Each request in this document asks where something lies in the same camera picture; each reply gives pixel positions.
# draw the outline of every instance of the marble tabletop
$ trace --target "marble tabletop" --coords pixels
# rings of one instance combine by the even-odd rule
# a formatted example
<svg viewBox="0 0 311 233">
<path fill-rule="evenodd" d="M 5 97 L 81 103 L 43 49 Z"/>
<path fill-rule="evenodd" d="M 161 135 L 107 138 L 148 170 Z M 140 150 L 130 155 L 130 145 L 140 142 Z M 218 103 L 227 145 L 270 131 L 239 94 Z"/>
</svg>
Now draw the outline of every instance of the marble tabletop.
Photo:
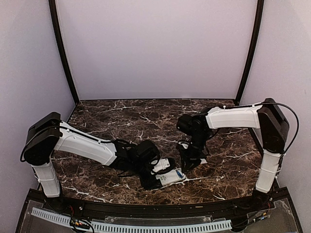
<svg viewBox="0 0 311 233">
<path fill-rule="evenodd" d="M 233 105 L 231 100 L 86 100 L 69 125 L 102 139 L 121 138 L 138 144 L 152 140 L 163 157 L 180 166 L 176 143 L 188 139 L 176 129 L 178 117 L 205 107 Z M 247 129 L 225 128 L 207 142 L 207 164 L 187 173 L 187 179 L 146 191 L 137 176 L 120 178 L 119 170 L 62 151 L 53 165 L 67 197 L 120 204 L 190 204 L 249 196 L 255 186 L 261 155 Z"/>
</svg>

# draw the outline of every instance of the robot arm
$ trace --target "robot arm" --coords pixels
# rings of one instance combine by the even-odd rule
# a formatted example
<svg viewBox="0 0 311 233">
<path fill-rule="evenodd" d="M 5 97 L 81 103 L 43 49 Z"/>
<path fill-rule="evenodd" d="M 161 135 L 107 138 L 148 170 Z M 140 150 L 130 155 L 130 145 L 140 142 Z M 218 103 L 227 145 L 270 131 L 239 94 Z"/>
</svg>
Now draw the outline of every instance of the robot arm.
<svg viewBox="0 0 311 233">
<path fill-rule="evenodd" d="M 263 141 L 263 160 L 256 190 L 268 193 L 284 154 L 289 123 L 273 99 L 265 102 L 226 108 L 205 109 L 195 116 L 182 115 L 177 128 L 191 136 L 190 143 L 177 146 L 182 160 L 182 171 L 186 172 L 205 162 L 202 150 L 213 136 L 212 129 L 238 127 L 260 129 Z"/>
<path fill-rule="evenodd" d="M 173 170 L 174 159 L 160 159 L 160 152 L 151 141 L 135 145 L 120 139 L 102 140 L 62 122 L 58 113 L 50 113 L 29 129 L 22 155 L 35 170 L 45 195 L 51 198 L 61 193 L 51 162 L 53 150 L 74 153 L 111 168 L 131 171 L 139 175 L 145 189 L 160 188 L 175 182 L 176 178 L 172 174 L 176 173 Z M 164 181 L 162 174 L 172 177 Z"/>
</svg>

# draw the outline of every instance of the white wall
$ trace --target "white wall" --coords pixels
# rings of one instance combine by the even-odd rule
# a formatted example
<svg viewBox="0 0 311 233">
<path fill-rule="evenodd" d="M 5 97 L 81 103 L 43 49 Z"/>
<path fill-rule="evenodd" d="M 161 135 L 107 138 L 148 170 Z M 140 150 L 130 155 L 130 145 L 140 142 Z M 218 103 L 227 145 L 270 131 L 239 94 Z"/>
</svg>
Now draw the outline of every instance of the white wall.
<svg viewBox="0 0 311 233">
<path fill-rule="evenodd" d="M 304 232 L 311 232 L 311 1 L 265 1 L 258 45 L 242 104 L 272 97 L 300 119 L 297 140 L 278 179 L 294 200 Z M 296 128 L 288 111 L 291 140 Z"/>
<path fill-rule="evenodd" d="M 15 232 L 29 188 L 19 162 L 28 128 L 51 111 L 69 117 L 74 103 L 63 72 L 47 0 L 0 1 L 0 232 Z"/>
<path fill-rule="evenodd" d="M 80 99 L 235 98 L 256 0 L 58 0 Z"/>
</svg>

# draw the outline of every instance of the white slotted strip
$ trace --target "white slotted strip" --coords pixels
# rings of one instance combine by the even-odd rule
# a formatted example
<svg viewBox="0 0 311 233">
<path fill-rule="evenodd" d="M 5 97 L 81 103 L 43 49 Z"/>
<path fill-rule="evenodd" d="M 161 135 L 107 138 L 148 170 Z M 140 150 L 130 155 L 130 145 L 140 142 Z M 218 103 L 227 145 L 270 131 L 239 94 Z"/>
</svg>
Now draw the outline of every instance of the white slotted strip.
<svg viewBox="0 0 311 233">
<path fill-rule="evenodd" d="M 70 217 L 63 216 L 55 213 L 51 213 L 38 208 L 33 208 L 31 213 L 33 216 L 47 220 L 49 222 L 69 227 Z M 97 233 L 211 233 L 224 230 L 230 230 L 231 220 L 185 225 L 185 226 L 127 226 L 127 225 L 116 225 L 107 224 L 92 221 L 95 232 Z"/>
</svg>

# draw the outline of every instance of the dark marble table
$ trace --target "dark marble table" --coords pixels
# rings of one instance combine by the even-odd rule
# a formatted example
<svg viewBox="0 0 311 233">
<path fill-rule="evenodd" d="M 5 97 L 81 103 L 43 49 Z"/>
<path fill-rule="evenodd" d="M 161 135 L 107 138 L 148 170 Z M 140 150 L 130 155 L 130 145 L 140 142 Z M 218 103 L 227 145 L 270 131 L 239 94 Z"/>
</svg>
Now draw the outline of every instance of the dark marble table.
<svg viewBox="0 0 311 233">
<path fill-rule="evenodd" d="M 231 100 L 87 100 L 74 110 L 69 124 L 102 139 L 133 143 L 150 139 L 162 156 L 173 157 L 187 136 L 176 129 L 179 116 L 205 107 L 233 105 Z M 139 178 L 120 178 L 119 170 L 67 152 L 52 158 L 64 195 L 120 204 L 188 204 L 249 196 L 255 186 L 261 155 L 247 129 L 221 129 L 207 142 L 207 164 L 187 173 L 187 179 L 146 191 Z"/>
</svg>

